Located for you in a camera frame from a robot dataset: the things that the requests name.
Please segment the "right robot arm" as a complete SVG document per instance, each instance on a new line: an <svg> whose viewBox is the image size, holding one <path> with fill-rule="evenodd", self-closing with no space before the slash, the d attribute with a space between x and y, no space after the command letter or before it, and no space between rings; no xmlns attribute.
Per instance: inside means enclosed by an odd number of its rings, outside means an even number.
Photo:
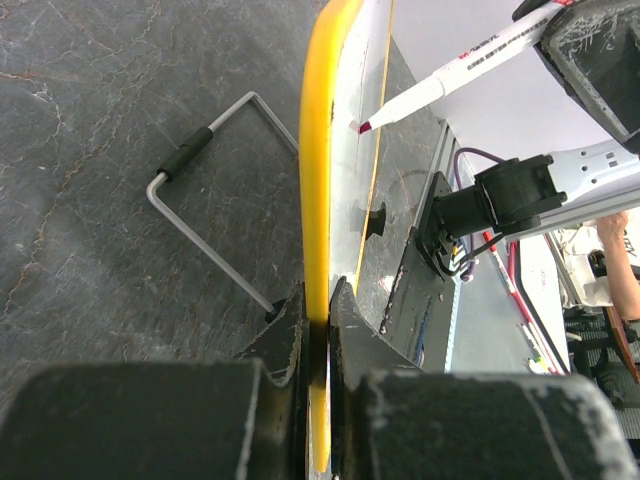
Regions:
<svg viewBox="0 0 640 480"><path fill-rule="evenodd" d="M441 238L487 228L498 238L531 230L543 213L639 170L639 4L525 1L513 24L463 53L454 76L466 84L535 48L567 95L609 135L589 147L498 162L471 186L434 198Z"/></svg>

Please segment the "person forearm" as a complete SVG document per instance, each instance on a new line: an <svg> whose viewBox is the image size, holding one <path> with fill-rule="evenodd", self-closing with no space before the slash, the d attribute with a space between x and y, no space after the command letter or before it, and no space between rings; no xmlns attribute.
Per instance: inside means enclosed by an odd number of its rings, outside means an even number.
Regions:
<svg viewBox="0 0 640 480"><path fill-rule="evenodd" d="M636 322L640 316L639 282L625 249L624 231L627 224L628 213L622 211L598 218L596 229L603 246L613 306L623 321Z"/></svg>

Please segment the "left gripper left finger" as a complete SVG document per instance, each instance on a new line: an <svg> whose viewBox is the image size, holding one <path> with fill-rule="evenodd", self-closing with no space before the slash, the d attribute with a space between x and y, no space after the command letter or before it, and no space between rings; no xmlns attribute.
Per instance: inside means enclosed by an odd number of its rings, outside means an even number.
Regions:
<svg viewBox="0 0 640 480"><path fill-rule="evenodd" d="M1 426L5 479L304 479L308 326L296 286L231 359L50 368Z"/></svg>

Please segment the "white marker with magenta cap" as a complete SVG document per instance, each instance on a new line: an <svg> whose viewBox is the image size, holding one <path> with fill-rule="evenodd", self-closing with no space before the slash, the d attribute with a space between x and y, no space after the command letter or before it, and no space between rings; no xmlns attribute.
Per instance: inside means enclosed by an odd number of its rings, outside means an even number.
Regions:
<svg viewBox="0 0 640 480"><path fill-rule="evenodd" d="M384 103L377 112L362 122L358 133L364 134L396 123L533 47L541 39L550 21L570 4L569 1L543 3Z"/></svg>

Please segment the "yellow framed whiteboard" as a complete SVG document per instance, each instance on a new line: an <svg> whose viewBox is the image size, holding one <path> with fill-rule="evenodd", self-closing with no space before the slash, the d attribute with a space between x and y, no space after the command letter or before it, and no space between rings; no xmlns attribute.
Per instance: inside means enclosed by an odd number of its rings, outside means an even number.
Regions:
<svg viewBox="0 0 640 480"><path fill-rule="evenodd" d="M237 477L325 469L331 457L330 322L333 296L356 288L371 223L378 135L367 121L385 97L394 5L331 1L309 41L299 131L304 307L275 398L249 402Z"/></svg>

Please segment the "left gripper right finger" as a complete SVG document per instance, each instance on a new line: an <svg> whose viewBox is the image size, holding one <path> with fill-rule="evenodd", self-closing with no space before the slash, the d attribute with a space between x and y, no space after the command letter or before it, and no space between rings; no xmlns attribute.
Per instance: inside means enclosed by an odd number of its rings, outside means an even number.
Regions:
<svg viewBox="0 0 640 480"><path fill-rule="evenodd" d="M634 479L604 394L579 375L428 374L330 303L331 470L341 479Z"/></svg>

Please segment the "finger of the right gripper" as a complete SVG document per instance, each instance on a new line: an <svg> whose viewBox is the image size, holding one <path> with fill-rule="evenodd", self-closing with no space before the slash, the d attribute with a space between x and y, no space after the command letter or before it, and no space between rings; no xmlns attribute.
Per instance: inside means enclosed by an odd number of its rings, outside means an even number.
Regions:
<svg viewBox="0 0 640 480"><path fill-rule="evenodd" d="M535 49L596 123L625 149L639 148L638 1L572 1Z"/></svg>

